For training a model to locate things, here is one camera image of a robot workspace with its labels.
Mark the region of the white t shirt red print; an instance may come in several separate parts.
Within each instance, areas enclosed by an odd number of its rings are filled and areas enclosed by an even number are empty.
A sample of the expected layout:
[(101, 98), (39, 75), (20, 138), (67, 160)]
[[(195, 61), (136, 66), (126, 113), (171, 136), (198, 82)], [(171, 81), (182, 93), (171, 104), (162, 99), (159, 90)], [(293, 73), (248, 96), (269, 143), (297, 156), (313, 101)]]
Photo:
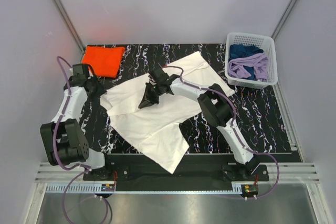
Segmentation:
[(158, 104), (139, 109), (148, 80), (143, 74), (123, 82), (107, 90), (100, 103), (124, 140), (172, 174), (189, 148), (179, 125), (201, 108), (191, 99), (164, 94)]

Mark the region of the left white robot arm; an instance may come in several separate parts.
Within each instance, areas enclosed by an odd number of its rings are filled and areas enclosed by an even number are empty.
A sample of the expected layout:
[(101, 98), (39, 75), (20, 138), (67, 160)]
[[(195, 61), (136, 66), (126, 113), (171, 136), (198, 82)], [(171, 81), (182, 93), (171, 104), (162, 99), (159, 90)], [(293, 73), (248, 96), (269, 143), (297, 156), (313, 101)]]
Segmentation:
[(50, 123), (40, 127), (40, 134), (52, 166), (64, 170), (83, 167), (103, 180), (113, 175), (106, 155), (89, 147), (79, 124), (82, 107), (87, 101), (98, 100), (106, 92), (89, 64), (72, 66), (72, 76), (64, 86), (60, 109)]

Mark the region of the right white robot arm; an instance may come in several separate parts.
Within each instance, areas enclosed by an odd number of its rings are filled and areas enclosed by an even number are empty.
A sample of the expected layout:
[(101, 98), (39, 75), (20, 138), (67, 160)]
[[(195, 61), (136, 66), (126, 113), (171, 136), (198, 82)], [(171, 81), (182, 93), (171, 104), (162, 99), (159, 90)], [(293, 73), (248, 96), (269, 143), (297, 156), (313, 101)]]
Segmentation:
[(159, 97), (164, 94), (179, 95), (198, 103), (205, 120), (217, 128), (224, 136), (234, 159), (236, 168), (227, 168), (224, 172), (230, 180), (242, 178), (250, 180), (257, 174), (260, 161), (257, 153), (249, 147), (236, 122), (236, 109), (219, 84), (202, 86), (183, 79), (181, 74), (167, 74), (162, 68), (149, 72), (149, 82), (145, 84), (143, 98), (139, 109), (159, 103)]

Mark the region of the folded orange t shirt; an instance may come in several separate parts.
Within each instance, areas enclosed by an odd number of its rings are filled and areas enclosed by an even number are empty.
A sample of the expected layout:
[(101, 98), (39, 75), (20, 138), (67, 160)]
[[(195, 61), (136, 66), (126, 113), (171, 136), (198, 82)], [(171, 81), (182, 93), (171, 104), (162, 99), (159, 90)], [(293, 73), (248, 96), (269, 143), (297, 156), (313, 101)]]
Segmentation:
[(87, 46), (81, 63), (91, 65), (99, 77), (116, 78), (124, 53), (124, 47)]

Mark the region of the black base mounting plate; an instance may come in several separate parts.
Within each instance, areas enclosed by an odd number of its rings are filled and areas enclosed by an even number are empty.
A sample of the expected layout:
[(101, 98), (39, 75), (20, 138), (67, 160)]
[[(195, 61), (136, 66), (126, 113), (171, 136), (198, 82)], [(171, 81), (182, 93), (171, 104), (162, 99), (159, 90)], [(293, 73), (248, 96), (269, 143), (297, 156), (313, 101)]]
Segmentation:
[(185, 154), (174, 173), (169, 173), (155, 161), (143, 154), (106, 155), (109, 167), (103, 174), (88, 173), (83, 179), (88, 182), (126, 182), (127, 184), (195, 184), (218, 185), (227, 182), (267, 182), (266, 165), (260, 164), (255, 176), (230, 180), (224, 172), (236, 168), (232, 154)]

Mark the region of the dark blue t shirt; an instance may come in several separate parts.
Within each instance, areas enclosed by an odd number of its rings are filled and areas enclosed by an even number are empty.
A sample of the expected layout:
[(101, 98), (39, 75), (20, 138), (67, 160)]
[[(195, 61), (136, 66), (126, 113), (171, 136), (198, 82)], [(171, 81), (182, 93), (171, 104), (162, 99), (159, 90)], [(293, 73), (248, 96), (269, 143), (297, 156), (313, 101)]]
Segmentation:
[(246, 63), (238, 61), (240, 58), (247, 58), (255, 54), (263, 54), (264, 51), (257, 46), (244, 46), (243, 44), (232, 44), (229, 48), (228, 74), (234, 78), (255, 80), (254, 65), (251, 60)]

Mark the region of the white plastic laundry basket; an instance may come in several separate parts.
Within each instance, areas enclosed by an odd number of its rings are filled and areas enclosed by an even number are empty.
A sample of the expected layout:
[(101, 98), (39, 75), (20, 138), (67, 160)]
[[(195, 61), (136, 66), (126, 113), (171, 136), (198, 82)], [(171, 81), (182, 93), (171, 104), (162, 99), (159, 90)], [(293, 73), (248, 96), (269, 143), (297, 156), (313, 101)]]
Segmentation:
[[(244, 46), (257, 46), (264, 51), (268, 57), (268, 79), (264, 82), (256, 80), (246, 80), (230, 77), (228, 74), (229, 48), (232, 44), (243, 44)], [(255, 89), (263, 89), (267, 86), (273, 86), (278, 81), (276, 51), (274, 40), (268, 36), (249, 34), (249, 33), (229, 33), (226, 39), (225, 52), (225, 76), (227, 82), (233, 86), (241, 86)]]

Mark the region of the lilac t shirt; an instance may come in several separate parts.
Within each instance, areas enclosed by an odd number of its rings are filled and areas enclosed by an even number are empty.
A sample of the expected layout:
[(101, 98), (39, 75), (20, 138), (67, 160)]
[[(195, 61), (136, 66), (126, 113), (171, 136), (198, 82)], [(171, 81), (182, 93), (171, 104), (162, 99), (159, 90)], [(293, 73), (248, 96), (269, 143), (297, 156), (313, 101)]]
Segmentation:
[(267, 67), (268, 57), (264, 53), (257, 53), (229, 60), (228, 74), (233, 78), (264, 82), (268, 79)]

